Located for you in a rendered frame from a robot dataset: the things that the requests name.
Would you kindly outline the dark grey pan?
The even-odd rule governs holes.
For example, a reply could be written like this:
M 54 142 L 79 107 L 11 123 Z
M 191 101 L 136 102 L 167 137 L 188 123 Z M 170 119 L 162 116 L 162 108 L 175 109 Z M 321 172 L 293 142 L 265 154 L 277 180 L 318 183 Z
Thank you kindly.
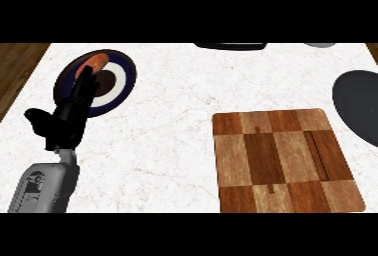
M 351 130 L 378 147 L 378 73 L 343 73 L 334 82 L 333 101 Z

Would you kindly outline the checkered wooden cutting board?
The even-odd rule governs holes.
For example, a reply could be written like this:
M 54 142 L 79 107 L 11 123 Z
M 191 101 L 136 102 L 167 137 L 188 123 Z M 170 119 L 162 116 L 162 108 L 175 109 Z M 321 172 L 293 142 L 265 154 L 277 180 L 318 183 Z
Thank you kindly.
M 213 136 L 222 212 L 367 209 L 322 109 L 218 113 Z

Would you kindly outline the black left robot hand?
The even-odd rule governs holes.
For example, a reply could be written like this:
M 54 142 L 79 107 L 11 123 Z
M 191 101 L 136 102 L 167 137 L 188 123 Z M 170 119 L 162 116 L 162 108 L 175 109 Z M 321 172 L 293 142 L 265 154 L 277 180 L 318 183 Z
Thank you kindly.
M 60 102 L 55 112 L 30 108 L 24 116 L 35 133 L 46 138 L 46 150 L 74 149 L 83 138 L 89 109 L 100 88 L 94 68 L 86 66 L 76 80 L 71 94 Z

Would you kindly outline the black flat object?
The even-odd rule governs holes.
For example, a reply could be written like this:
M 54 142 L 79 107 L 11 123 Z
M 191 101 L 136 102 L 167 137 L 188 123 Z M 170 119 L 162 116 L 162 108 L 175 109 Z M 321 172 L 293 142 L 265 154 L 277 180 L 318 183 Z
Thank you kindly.
M 200 48 L 228 50 L 228 51 L 255 51 L 263 50 L 268 43 L 195 43 Z

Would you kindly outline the dark blue and white plate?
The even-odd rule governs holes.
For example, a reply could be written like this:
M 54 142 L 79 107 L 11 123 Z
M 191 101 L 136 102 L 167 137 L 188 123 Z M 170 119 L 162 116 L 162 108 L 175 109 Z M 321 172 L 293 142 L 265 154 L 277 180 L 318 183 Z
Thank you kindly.
M 71 61 L 58 76 L 54 88 L 55 104 L 60 104 L 63 99 L 70 96 L 76 73 L 85 62 L 98 54 L 107 54 L 110 61 L 97 73 L 97 81 L 101 86 L 89 109 L 89 117 L 98 117 L 119 107 L 132 93 L 138 77 L 135 62 L 123 52 L 111 49 L 92 51 Z

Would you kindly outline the orange vegetable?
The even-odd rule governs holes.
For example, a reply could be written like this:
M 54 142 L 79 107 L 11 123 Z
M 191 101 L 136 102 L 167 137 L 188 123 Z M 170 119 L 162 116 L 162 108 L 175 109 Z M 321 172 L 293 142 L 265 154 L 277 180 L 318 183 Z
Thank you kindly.
M 100 53 L 100 54 L 94 55 L 85 61 L 80 68 L 77 69 L 76 77 L 80 77 L 80 74 L 82 74 L 86 67 L 91 67 L 92 68 L 92 73 L 97 74 L 104 69 L 108 62 L 110 62 L 110 56 L 105 53 Z

